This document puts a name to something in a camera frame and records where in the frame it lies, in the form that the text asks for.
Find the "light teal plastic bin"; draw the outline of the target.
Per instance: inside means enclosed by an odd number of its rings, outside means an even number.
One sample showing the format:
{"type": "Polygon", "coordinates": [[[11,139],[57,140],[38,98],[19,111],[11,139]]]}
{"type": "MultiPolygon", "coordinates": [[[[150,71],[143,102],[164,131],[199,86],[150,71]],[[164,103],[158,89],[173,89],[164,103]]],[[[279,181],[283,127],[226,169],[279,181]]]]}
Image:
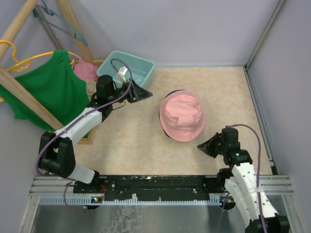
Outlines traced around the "light teal plastic bin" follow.
{"type": "Polygon", "coordinates": [[[155,68],[155,63],[153,61],[128,54],[122,51],[115,50],[109,54],[107,59],[100,65],[97,69],[97,76],[109,75],[113,78],[117,87],[121,87],[121,82],[117,72],[124,65],[118,61],[114,61],[113,64],[117,70],[115,70],[110,61],[111,59],[119,59],[125,62],[131,69],[133,80],[137,85],[143,89],[148,90],[153,81],[153,72],[155,68]]]}

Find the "wooden clothes rack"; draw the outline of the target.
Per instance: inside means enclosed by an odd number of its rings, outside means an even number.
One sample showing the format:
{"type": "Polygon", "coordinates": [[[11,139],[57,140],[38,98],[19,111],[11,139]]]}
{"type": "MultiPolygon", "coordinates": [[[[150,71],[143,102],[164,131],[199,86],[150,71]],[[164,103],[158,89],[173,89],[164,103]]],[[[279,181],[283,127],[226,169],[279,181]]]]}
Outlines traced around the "wooden clothes rack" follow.
{"type": "MultiPolygon", "coordinates": [[[[11,43],[15,40],[16,36],[24,26],[26,20],[31,14],[32,10],[37,5],[36,0],[27,0],[24,2],[22,8],[7,28],[6,32],[1,37],[1,40],[5,42],[5,45],[0,46],[0,58],[3,59],[11,43]]],[[[81,32],[73,10],[67,0],[58,0],[57,5],[61,11],[61,15],[65,17],[65,20],[77,30],[81,32]]],[[[58,130],[63,125],[58,121],[39,101],[34,98],[18,81],[3,67],[0,68],[0,84],[3,85],[8,91],[10,91],[15,97],[17,97],[22,103],[34,111],[42,120],[44,120],[53,129],[58,130]]]]}

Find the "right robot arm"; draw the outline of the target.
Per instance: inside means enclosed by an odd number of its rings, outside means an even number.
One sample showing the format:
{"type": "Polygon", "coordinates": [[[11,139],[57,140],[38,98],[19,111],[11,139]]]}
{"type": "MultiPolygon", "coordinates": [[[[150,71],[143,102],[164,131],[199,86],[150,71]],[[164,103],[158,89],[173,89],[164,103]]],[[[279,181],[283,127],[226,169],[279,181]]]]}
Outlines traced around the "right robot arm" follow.
{"type": "Polygon", "coordinates": [[[235,125],[226,126],[197,148],[213,158],[223,156],[228,168],[219,170],[217,186],[232,196],[244,220],[245,232],[289,232],[288,218],[278,213],[261,187],[260,169],[254,168],[249,152],[241,149],[235,125]]]}

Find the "dark blue bucket hat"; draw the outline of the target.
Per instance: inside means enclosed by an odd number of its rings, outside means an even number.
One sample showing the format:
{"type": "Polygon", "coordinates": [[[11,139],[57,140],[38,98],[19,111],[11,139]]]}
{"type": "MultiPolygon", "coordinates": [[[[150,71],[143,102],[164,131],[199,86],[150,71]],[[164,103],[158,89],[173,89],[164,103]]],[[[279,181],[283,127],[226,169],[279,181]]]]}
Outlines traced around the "dark blue bucket hat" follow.
{"type": "MultiPolygon", "coordinates": [[[[175,93],[175,92],[179,92],[179,91],[183,91],[183,89],[174,90],[174,91],[168,93],[168,94],[164,97],[163,100],[165,100],[165,99],[166,99],[168,96],[170,96],[171,94],[173,94],[173,93],[175,93]]],[[[158,118],[159,118],[159,122],[160,122],[160,124],[161,124],[161,126],[162,126],[162,123],[161,123],[161,120],[160,120],[160,111],[159,111],[159,113],[158,113],[158,118]]],[[[168,138],[172,139],[172,138],[167,134],[167,132],[164,130],[163,127],[162,127],[162,130],[163,130],[164,134],[165,134],[168,138]]]]}

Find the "pink hat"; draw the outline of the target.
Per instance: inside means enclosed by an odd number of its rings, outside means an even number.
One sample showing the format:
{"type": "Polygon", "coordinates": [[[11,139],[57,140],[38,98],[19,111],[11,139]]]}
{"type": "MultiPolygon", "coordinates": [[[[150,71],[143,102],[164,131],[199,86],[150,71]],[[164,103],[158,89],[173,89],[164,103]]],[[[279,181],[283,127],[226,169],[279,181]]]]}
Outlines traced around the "pink hat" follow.
{"type": "Polygon", "coordinates": [[[205,126],[203,105],[194,93],[187,90],[168,96],[159,111],[162,127],[175,141],[192,141],[205,126]]]}

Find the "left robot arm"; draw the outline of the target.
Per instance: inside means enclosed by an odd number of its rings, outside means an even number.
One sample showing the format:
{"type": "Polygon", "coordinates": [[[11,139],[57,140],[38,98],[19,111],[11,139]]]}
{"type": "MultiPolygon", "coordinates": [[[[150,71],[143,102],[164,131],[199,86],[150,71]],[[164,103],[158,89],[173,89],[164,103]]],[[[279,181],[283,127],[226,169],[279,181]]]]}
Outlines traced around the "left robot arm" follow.
{"type": "Polygon", "coordinates": [[[84,183],[85,189],[92,193],[98,191],[101,187],[99,173],[76,162],[74,146],[89,131],[108,118],[113,111],[114,103],[123,101],[135,103],[152,95],[137,85],[133,79],[129,79],[121,87],[116,87],[111,76],[100,76],[96,83],[96,92],[80,115],[65,127],[42,135],[37,168],[84,183]]]}

